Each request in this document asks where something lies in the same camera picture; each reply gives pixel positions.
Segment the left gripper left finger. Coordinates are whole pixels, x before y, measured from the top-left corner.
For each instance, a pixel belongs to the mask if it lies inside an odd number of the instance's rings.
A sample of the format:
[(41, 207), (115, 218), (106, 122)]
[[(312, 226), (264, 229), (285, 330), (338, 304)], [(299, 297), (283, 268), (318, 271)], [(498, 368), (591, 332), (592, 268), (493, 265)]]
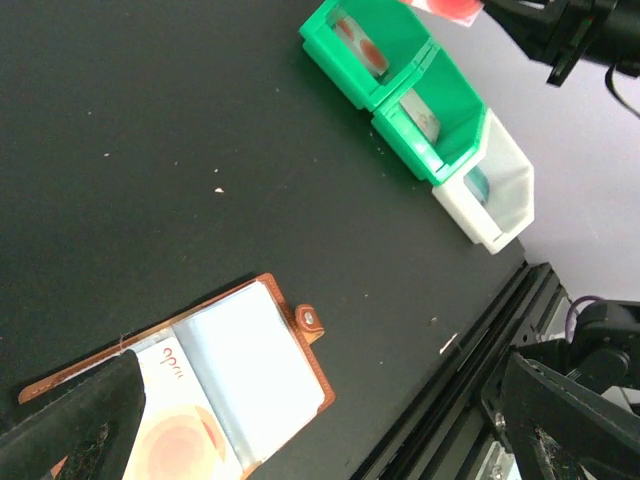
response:
[(121, 479), (145, 406), (127, 350), (26, 403), (1, 404), (1, 477)]

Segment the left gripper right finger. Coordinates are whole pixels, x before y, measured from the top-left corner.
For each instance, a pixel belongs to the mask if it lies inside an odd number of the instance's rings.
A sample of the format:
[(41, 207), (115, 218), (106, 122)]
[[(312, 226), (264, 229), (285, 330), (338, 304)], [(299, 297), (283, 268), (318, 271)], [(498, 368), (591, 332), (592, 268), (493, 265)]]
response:
[(639, 417), (547, 366), (511, 355), (506, 436), (523, 479), (637, 479)]

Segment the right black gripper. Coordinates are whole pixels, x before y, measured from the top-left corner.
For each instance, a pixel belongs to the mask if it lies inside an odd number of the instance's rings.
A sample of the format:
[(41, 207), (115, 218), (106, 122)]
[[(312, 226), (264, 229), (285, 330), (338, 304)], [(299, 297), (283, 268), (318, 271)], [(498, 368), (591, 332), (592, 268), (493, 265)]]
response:
[(561, 85), (580, 60), (612, 66), (620, 53), (607, 23), (617, 1), (485, 1), (487, 13), (528, 59), (551, 68), (546, 82)]

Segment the red white credit card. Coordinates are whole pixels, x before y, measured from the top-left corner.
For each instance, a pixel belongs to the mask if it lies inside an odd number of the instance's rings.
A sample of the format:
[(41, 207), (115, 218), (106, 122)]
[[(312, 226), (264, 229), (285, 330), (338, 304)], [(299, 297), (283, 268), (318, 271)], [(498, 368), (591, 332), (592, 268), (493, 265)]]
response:
[(479, 0), (402, 0), (402, 3), (464, 27), (470, 27), (484, 8)]

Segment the brown leather card holder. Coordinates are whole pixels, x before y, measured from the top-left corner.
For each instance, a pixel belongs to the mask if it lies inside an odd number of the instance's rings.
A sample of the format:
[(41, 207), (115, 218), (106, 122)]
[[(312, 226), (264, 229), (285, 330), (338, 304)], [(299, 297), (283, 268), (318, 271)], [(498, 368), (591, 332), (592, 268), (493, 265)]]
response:
[(127, 350), (180, 343), (247, 478), (335, 398), (312, 351), (313, 307), (287, 304), (262, 274), (24, 387), (25, 403)]

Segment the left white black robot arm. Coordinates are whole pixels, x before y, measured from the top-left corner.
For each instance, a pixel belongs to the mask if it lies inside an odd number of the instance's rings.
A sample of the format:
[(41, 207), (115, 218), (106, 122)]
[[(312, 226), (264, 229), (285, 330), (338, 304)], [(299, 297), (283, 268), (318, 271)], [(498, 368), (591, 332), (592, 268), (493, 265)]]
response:
[[(503, 379), (507, 438), (525, 479), (635, 479), (639, 419), (607, 401), (639, 385), (639, 306), (600, 300), (571, 340), (515, 350)], [(16, 409), (1, 433), (1, 475), (40, 479), (64, 460), (74, 479), (116, 479), (142, 417), (142, 377), (127, 353), (96, 362)]]

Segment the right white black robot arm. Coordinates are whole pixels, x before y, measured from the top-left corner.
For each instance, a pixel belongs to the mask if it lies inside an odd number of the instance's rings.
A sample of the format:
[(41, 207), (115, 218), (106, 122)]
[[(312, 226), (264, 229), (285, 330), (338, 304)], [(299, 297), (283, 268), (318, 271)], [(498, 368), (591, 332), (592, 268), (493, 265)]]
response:
[(528, 59), (551, 68), (550, 85), (561, 86), (581, 60), (639, 75), (637, 1), (492, 0), (484, 11)]

